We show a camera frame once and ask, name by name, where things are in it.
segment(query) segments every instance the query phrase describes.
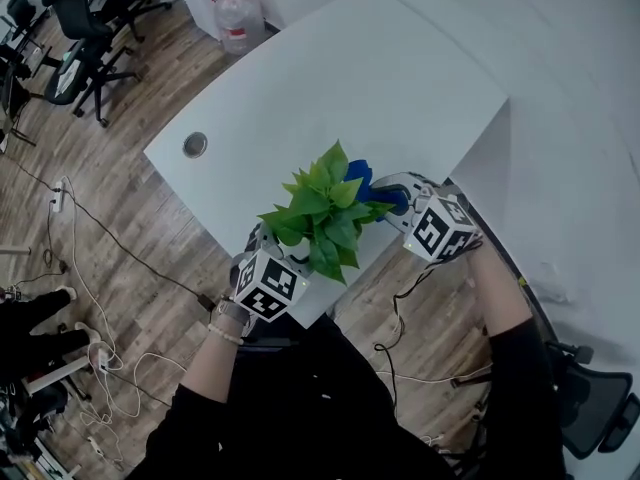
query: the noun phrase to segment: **pothos plant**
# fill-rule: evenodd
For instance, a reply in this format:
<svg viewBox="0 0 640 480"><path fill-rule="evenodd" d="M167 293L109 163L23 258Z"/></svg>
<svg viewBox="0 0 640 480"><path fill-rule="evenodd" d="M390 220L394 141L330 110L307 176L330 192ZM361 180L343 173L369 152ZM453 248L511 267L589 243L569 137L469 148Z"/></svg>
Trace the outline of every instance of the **pothos plant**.
<svg viewBox="0 0 640 480"><path fill-rule="evenodd" d="M309 172L293 173L296 183L283 183L291 193L288 208L259 215L287 246L309 241L311 267L330 279L346 284L342 266L360 268L357 251L362 226L375 222L393 205L356 199L362 178L344 181L349 160L336 142L311 164Z"/></svg>

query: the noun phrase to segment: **blue object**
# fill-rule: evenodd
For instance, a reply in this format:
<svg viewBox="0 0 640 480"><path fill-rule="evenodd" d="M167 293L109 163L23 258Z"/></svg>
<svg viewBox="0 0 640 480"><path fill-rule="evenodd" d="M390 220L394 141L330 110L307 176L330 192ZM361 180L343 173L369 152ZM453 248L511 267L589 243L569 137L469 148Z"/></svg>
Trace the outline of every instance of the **blue object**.
<svg viewBox="0 0 640 480"><path fill-rule="evenodd" d="M362 178L362 184L356 194L356 201L367 203L375 201L378 203L389 203L395 205L394 211L404 213L409 208L409 200L403 190L371 190L371 180L373 179L373 170L369 167L366 160L354 160L349 163L347 175L344 181L352 181ZM384 220L384 217L377 219L378 222Z"/></svg>

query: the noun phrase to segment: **laminate floor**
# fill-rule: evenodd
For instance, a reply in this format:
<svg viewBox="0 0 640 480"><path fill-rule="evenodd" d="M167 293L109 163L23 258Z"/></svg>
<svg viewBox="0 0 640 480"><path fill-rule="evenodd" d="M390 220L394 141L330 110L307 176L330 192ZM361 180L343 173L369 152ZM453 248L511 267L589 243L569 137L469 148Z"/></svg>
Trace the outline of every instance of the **laminate floor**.
<svg viewBox="0 0 640 480"><path fill-rule="evenodd" d="M146 35L140 45L127 30L121 33L118 45L127 44L136 52L131 58L123 57L118 68L138 70L144 80L121 81L105 91L104 117L111 123L109 128L101 128L93 118L92 102L85 105L85 117L77 119L70 107L33 100L23 112L20 130L37 147L12 139L7 153L50 183L69 176L77 199L135 254L193 289L216 296L227 289L229 258L155 172L143 149L230 61L216 41L196 28L182 4L145 16L139 20L139 30ZM55 17L47 20L38 38L53 46L57 57L71 44L62 36ZM47 71L43 67L27 87L42 91ZM29 257L0 256L0 284L7 285L46 271L41 256L47 247L51 193L6 158L0 158L0 180L0 243L24 243L33 249ZM72 261L72 221L69 202L63 213L51 216L53 249L67 262ZM192 295L136 263L81 212L76 259L113 329L124 360L121 375L132 378L133 367L145 352L189 363L207 334L208 318ZM384 354L375 352L373 344L387 341L395 325L391 296L410 286L423 267L423 262L396 243L337 306L339 325L376 369L389 368ZM76 287L79 299L40 330L83 320L108 340L100 310L82 289L75 271L26 284L24 290L35 295L60 284ZM407 333L393 350L398 373L442 378L487 363L487 340L482 336L464 260L436 271L400 304ZM168 401L180 377L175 366L148 357L138 381ZM84 372L74 378L93 395L97 411L107 411L105 394L95 378ZM383 380L390 384L389 376ZM110 378L109 387L122 409L135 412L131 386ZM449 383L398 380L399 421L418 436L444 434L443 446L461 447L473 431L473 405L484 389L453 390ZM111 459L117 457L115 437L105 426L85 427L76 401L70 402L64 418L55 419L56 433L47 434L45 441L69 469L82 466L77 478L123 478L144 456L146 438L165 411L166 407L142 395L138 418L113 414L111 429L119 436L122 467L94 454L83 436L94 435Z"/></svg>

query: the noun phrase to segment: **beaded bracelet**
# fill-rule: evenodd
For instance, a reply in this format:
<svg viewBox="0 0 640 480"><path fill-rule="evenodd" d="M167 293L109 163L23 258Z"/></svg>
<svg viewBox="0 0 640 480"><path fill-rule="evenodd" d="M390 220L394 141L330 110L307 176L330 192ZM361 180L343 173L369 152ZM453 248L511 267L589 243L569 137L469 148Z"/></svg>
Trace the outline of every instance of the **beaded bracelet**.
<svg viewBox="0 0 640 480"><path fill-rule="evenodd" d="M236 345L242 346L244 345L244 340L241 338L236 338L235 336L231 336L231 334L227 334L226 332L224 332L222 329L220 329L219 327L216 327L213 324L209 324L208 328L210 331L215 332L218 336L220 336L221 338L230 341L231 343L235 343Z"/></svg>

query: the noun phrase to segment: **desk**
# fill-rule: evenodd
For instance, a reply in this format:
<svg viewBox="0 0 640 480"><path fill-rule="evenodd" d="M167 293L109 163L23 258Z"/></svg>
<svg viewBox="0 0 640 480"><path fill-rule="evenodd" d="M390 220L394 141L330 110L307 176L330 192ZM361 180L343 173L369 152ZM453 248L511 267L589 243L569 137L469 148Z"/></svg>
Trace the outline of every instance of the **desk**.
<svg viewBox="0 0 640 480"><path fill-rule="evenodd" d="M506 96L437 29L395 0L336 0L237 62L187 105L145 153L200 223L231 255L256 215L288 204L282 182L336 139L374 179L413 170L442 182ZM197 159L192 132L209 141ZM396 238L365 227L353 284ZM313 274L291 315L311 325L345 292Z"/></svg>

